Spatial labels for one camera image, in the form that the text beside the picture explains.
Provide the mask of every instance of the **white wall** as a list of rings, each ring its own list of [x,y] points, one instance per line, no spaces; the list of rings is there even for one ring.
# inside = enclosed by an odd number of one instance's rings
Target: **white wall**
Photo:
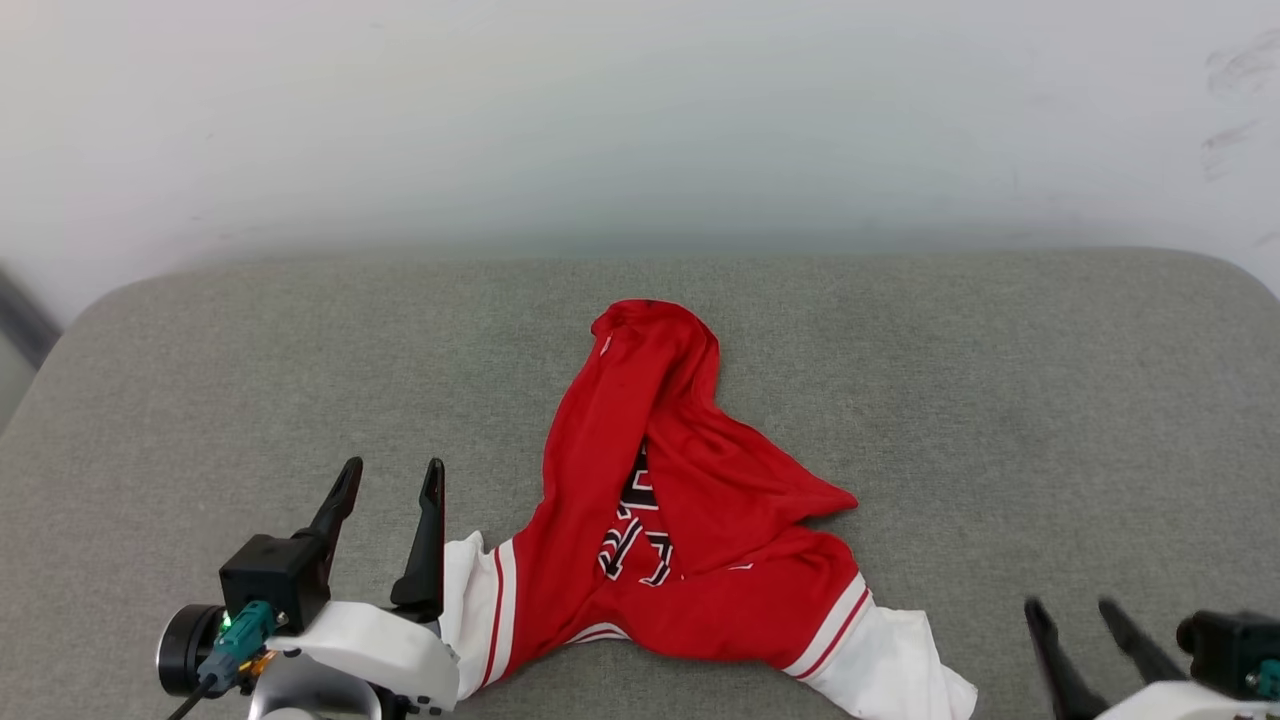
[[[0,259],[1158,245],[1280,288],[1275,0],[0,0]]]

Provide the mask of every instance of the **gray fabric surface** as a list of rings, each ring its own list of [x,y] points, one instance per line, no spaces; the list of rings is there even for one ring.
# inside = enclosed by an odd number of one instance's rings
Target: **gray fabric surface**
[[[613,300],[719,336],[723,407],[861,507],[877,601],[929,612],[984,717],[1047,717],[1021,618],[1039,593],[1096,688],[1137,674],[1096,597],[1172,648],[1193,610],[1280,612],[1280,306],[1164,251],[730,261],[276,264],[145,282],[61,340],[0,437],[0,717],[163,717],[169,615],[219,598],[255,532],[303,525],[349,455],[333,570],[384,602],[433,455],[449,536],[492,544]],[[224,698],[192,717],[242,717]],[[763,666],[623,643],[559,651],[462,717],[838,717]]]

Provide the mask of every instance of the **sleeve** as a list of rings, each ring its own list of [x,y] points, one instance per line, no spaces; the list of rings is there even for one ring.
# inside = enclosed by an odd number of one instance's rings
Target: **sleeve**
[[[800,527],[709,573],[609,589],[593,598],[603,605],[593,615],[616,618],[648,650],[763,660],[795,676],[827,660],[870,596],[840,538]]]
[[[924,612],[870,598],[815,670],[796,678],[861,720],[968,720],[978,702],[978,689],[938,659]]]
[[[507,671],[517,582],[511,541],[485,552],[476,532],[444,544],[440,639],[458,656],[460,701]]]

